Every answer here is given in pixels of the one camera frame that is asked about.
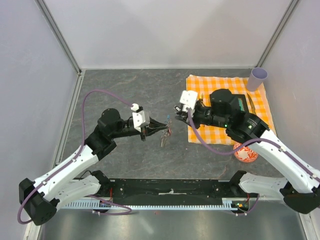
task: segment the checkered placemat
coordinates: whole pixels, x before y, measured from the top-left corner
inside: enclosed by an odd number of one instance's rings
[[[198,93],[198,95],[203,94],[203,103],[206,106],[210,106],[209,95],[217,89],[229,89],[233,94],[244,94],[249,111],[252,113],[250,102],[247,96],[248,92],[253,101],[256,115],[265,121],[271,130],[276,132],[263,84],[261,84],[261,86],[255,92],[250,92],[246,90],[247,82],[247,77],[230,78],[190,75],[186,79],[186,90],[195,91]],[[235,144],[235,142],[227,136],[225,131],[226,130],[223,128],[205,125],[201,125],[198,129],[198,132],[207,144]],[[188,141],[189,143],[200,143],[191,127],[188,127]]]

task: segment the gray floor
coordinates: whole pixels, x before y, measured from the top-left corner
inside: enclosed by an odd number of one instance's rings
[[[38,240],[306,240],[296,212],[283,204],[258,202],[248,216],[221,211],[139,211],[97,216],[60,210]]]
[[[106,89],[138,103],[150,116],[164,122],[167,115],[174,118],[174,105],[179,102],[186,78],[190,75],[218,77],[248,77],[250,69],[134,69],[88,70],[85,73],[63,157],[73,153],[81,142],[81,103],[92,89]],[[101,113],[116,108],[121,117],[131,115],[129,107],[103,93],[93,93],[85,104],[86,135],[93,131]],[[161,133],[145,142],[139,136],[116,139],[117,148],[90,170],[101,170],[111,178],[169,178],[169,179],[230,179],[237,170],[252,174],[280,177],[267,161],[259,157],[253,163],[242,163],[233,155],[220,156],[200,144],[188,143],[187,125],[173,120],[172,136],[160,147]],[[229,145],[212,145],[228,151]]]

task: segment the white wall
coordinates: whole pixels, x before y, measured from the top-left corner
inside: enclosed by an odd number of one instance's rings
[[[290,0],[45,0],[85,69],[255,66]]]
[[[0,233],[19,240],[19,182],[52,166],[77,75],[34,0],[0,1],[0,66]]]
[[[320,169],[320,1],[300,1],[263,67],[276,132]],[[318,225],[320,211],[315,211]]]

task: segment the purple cup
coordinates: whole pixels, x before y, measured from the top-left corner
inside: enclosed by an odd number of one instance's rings
[[[268,73],[261,67],[255,67],[252,69],[249,76],[248,83],[246,84],[246,89],[250,92],[254,92],[257,88],[266,80]]]

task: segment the gold knife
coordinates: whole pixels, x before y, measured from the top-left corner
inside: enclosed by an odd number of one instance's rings
[[[246,95],[248,96],[248,99],[249,99],[249,103],[250,103],[250,106],[251,106],[252,113],[253,113],[253,114],[256,114],[256,108],[255,108],[254,102],[252,101],[251,96],[249,95],[249,93],[246,93]]]

